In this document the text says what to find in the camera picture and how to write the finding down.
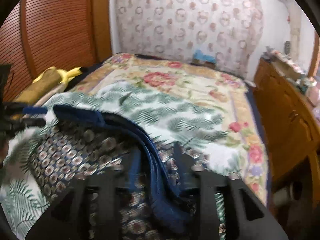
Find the wooden wardrobe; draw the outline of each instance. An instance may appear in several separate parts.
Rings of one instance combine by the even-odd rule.
[[[108,3],[21,0],[0,28],[0,64],[12,64],[4,100],[15,98],[48,67],[70,70],[110,57]]]

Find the patterned blanket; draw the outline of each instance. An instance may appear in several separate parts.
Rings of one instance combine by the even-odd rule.
[[[78,92],[53,96],[45,106],[52,109],[55,104],[69,104],[119,113],[155,140],[166,144],[180,141],[185,148],[195,149],[196,155],[200,152],[202,162],[218,173],[239,172],[266,203],[268,159],[240,79],[180,62],[120,54],[107,60],[74,91]],[[1,170],[0,202],[20,239],[50,201],[28,165],[39,140],[57,122],[52,110],[46,120],[43,129],[27,129],[10,142]],[[218,215],[223,221],[223,202],[219,203]]]
[[[224,140],[207,145],[211,149],[209,154],[218,159],[230,156],[229,152],[235,154],[245,183],[264,204],[267,203],[268,156],[245,95],[247,87],[241,79],[207,67],[169,60],[146,60],[122,53],[106,60],[73,91],[94,95],[117,80],[183,98],[220,113],[223,117],[221,130],[229,133]],[[184,122],[182,117],[175,121],[177,124]],[[199,145],[197,142],[198,138],[195,138],[192,146],[202,149],[201,141]],[[220,165],[212,168],[223,173]]]

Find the red flower print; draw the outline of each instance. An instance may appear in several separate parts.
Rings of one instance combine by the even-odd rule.
[[[168,63],[168,66],[171,68],[181,68],[182,67],[182,63],[178,62],[178,61],[172,61]]]
[[[229,124],[229,129],[233,132],[239,132],[241,130],[241,125],[238,122],[232,122]]]
[[[125,54],[122,54],[121,57],[122,58],[131,58],[131,55],[129,53],[125,53]]]
[[[259,145],[251,145],[249,148],[249,157],[254,163],[262,163],[262,150]]]
[[[254,182],[254,183],[251,183],[250,184],[250,187],[251,187],[251,189],[253,190],[253,192],[258,192],[259,191],[259,184],[258,183],[256,183],[256,182]]]
[[[221,73],[221,77],[223,77],[224,80],[232,80],[232,76],[227,73]]]
[[[148,83],[152,87],[158,86],[173,86],[176,83],[177,78],[168,73],[151,72],[143,77],[145,83]]]
[[[216,90],[209,91],[209,95],[223,103],[228,101],[228,98],[225,94],[217,92]]]
[[[233,88],[239,88],[239,87],[240,87],[240,84],[237,83],[237,82],[232,82],[232,87],[233,87]]]

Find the patterned wallpaper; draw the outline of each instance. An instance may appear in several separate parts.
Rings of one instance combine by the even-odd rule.
[[[260,0],[116,0],[123,52],[191,61],[193,52],[246,77],[262,35]]]

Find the white wall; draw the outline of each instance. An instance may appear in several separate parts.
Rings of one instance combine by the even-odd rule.
[[[300,64],[300,67],[306,72],[308,72],[310,68],[314,44],[315,29],[308,19],[307,15],[302,11],[298,63]]]
[[[121,52],[119,31],[116,20],[116,0],[109,0],[109,21],[110,21],[110,35],[111,35],[111,49],[112,53]]]
[[[109,1],[112,52],[118,53],[121,51],[121,47],[116,24],[116,5],[115,0]],[[266,51],[266,46],[270,46],[282,52],[284,42],[290,40],[290,26],[287,21],[289,14],[284,3],[279,0],[261,0],[261,4],[264,13],[263,33],[257,48],[249,59],[248,80],[253,80],[260,57],[263,52]]]
[[[288,10],[279,0],[260,0],[263,9],[263,32],[255,51],[248,63],[247,79],[252,81],[257,66],[266,46],[283,52],[284,42],[290,40],[290,25],[288,23]]]

